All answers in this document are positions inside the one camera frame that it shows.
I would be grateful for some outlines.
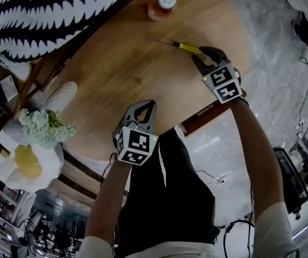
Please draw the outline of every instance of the small jar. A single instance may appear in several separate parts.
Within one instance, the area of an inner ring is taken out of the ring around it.
[[[176,10],[176,0],[150,0],[148,3],[148,15],[157,22],[165,20]]]

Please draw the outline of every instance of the jar lid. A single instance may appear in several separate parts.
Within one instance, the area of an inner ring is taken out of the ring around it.
[[[176,0],[159,0],[160,7],[164,9],[171,9],[175,6]]]

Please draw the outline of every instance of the white sleeve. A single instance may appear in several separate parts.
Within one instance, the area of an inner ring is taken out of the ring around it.
[[[98,237],[85,237],[78,251],[77,258],[113,258],[109,243]]]
[[[253,258],[280,258],[296,249],[285,203],[272,205],[255,222],[253,249]]]

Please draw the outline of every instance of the screwdriver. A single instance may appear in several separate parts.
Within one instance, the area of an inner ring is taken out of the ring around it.
[[[182,44],[179,42],[168,42],[168,41],[163,41],[163,40],[159,40],[158,42],[166,43],[174,47],[177,47],[179,49],[184,49],[185,51],[193,52],[195,54],[202,54],[202,51],[199,48],[192,47],[192,46]]]

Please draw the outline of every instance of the yellow screwdriver handle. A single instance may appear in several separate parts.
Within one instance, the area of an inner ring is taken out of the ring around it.
[[[182,44],[180,43],[180,49],[184,49],[185,51],[189,51],[189,52],[193,52],[195,54],[202,54],[202,51],[196,47],[192,47],[192,46],[189,46],[189,45],[185,45],[185,44]]]

